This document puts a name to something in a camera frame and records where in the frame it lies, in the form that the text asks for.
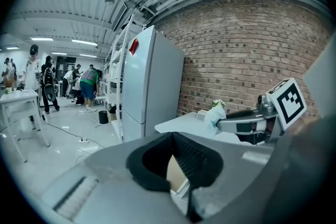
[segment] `cap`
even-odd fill
[[[38,46],[36,44],[32,44],[30,47],[30,55],[35,55],[38,53]]]

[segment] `white floor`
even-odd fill
[[[47,115],[48,123],[74,135],[95,140],[103,147],[116,145],[119,140],[110,123],[99,123],[98,111],[104,110],[103,105],[95,106],[97,112],[81,113],[86,111],[85,105],[75,106],[72,99],[58,98],[61,109],[56,112],[50,107]],[[19,184],[35,196],[40,196],[44,189],[59,175],[80,161],[83,161],[93,152],[101,149],[97,143],[79,143],[74,137],[57,128],[43,123],[43,131],[50,142],[46,147],[40,132],[31,130],[29,119],[17,124],[16,138],[28,162],[23,163],[15,150],[8,129],[1,131],[0,142],[5,161]]]

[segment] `ceiling light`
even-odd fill
[[[77,39],[72,39],[72,42],[83,43],[83,44],[94,45],[94,46],[98,45],[97,43],[94,43],[94,42],[88,42],[88,41],[77,40]]]
[[[57,54],[57,55],[68,55],[68,54],[65,54],[64,52],[52,52],[52,54]]]
[[[32,37],[33,41],[53,41],[51,37]]]
[[[81,56],[86,56],[86,57],[92,57],[92,58],[96,58],[97,56],[94,55],[87,55],[87,54],[80,54]]]

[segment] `white table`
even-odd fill
[[[38,123],[38,128],[47,145],[50,146],[42,130],[42,123],[37,103],[38,94],[34,90],[14,91],[10,94],[4,94],[0,98],[0,105],[2,106],[2,113],[5,125],[8,126],[9,136],[12,138],[14,146],[16,147],[20,157],[24,162],[27,161],[21,152],[16,139],[14,138],[13,123],[15,121],[34,116],[34,120]]]
[[[241,142],[238,136],[235,135],[234,133],[221,132],[214,136],[210,135],[209,131],[206,128],[206,124],[202,121],[198,121],[196,119],[196,116],[197,116],[196,112],[191,112],[178,118],[175,118],[173,120],[158,124],[155,126],[155,129],[159,133],[167,133],[167,132],[188,133],[232,144],[251,145],[248,142]]]

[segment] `white refrigerator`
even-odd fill
[[[132,55],[135,39],[139,45]],[[125,54],[122,130],[128,142],[153,135],[157,124],[176,118],[184,52],[151,26],[130,41]]]

